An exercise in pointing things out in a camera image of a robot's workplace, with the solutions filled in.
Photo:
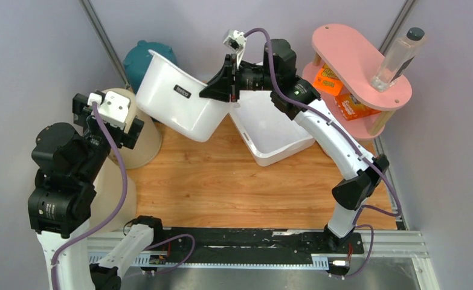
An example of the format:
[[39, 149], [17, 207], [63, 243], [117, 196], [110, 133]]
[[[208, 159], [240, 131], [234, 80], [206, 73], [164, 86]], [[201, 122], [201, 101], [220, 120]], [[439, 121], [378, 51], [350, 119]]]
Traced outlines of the translucent white perforated basket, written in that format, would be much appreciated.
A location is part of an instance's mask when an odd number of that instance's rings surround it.
[[160, 53], [148, 53], [151, 61], [135, 97], [138, 109], [191, 140], [208, 141], [231, 105], [200, 97], [205, 83]]

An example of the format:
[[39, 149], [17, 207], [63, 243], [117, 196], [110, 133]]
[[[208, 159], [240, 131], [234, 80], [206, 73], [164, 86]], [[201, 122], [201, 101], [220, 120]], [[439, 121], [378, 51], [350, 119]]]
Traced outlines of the white plastic tub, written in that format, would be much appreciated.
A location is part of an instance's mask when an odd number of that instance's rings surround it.
[[315, 143], [309, 133], [274, 106], [269, 91], [242, 91], [229, 115], [252, 157], [262, 167]]

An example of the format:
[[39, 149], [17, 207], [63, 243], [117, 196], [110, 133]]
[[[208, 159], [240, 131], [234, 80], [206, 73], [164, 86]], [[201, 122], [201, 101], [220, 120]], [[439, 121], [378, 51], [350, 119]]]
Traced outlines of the teal plastic bucket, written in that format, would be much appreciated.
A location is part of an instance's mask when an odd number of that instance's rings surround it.
[[152, 55], [149, 53], [149, 50], [156, 51], [178, 66], [176, 54], [172, 47], [159, 42], [139, 40], [137, 45], [127, 53], [123, 60], [126, 77], [135, 94], [138, 92], [150, 62], [152, 61]]

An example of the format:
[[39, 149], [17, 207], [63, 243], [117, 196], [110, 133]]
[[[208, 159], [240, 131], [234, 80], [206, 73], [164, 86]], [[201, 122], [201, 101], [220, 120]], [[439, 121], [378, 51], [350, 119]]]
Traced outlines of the cream large bucket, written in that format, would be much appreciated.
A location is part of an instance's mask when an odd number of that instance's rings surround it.
[[162, 145], [162, 136], [152, 118], [138, 108], [135, 94], [132, 91], [123, 88], [111, 88], [103, 91], [103, 93], [108, 92], [115, 92], [130, 100], [129, 115], [126, 118], [127, 125], [130, 125], [134, 118], [144, 122], [135, 147], [133, 149], [122, 147], [120, 153], [127, 169], [145, 166], [157, 156]]

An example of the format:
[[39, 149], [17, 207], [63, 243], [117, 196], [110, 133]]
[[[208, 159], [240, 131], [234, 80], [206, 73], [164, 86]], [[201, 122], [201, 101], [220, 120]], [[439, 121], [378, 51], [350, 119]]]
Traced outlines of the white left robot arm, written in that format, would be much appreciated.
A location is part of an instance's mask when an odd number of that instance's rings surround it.
[[104, 258], [90, 263], [86, 238], [94, 182], [111, 152], [133, 149], [144, 127], [128, 120], [131, 100], [114, 91], [77, 94], [72, 100], [73, 123], [42, 129], [31, 153], [38, 170], [28, 198], [30, 226], [47, 261], [51, 289], [120, 289], [121, 281], [141, 252], [164, 245], [162, 221], [138, 216], [130, 230]]

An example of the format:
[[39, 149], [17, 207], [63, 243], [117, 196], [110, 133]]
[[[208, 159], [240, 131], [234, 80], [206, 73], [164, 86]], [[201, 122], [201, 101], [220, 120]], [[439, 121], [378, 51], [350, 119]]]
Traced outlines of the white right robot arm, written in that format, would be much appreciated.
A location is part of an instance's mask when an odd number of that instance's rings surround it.
[[349, 244], [361, 207], [389, 167], [387, 157], [373, 156], [344, 130], [319, 92], [297, 74], [297, 55], [288, 41], [266, 43], [261, 65], [242, 60], [245, 38], [228, 37], [224, 44], [232, 53], [225, 56], [222, 68], [200, 97], [237, 102], [241, 91], [269, 91], [274, 106], [314, 137], [343, 177], [332, 189], [336, 207], [324, 229], [327, 248], [342, 251]]

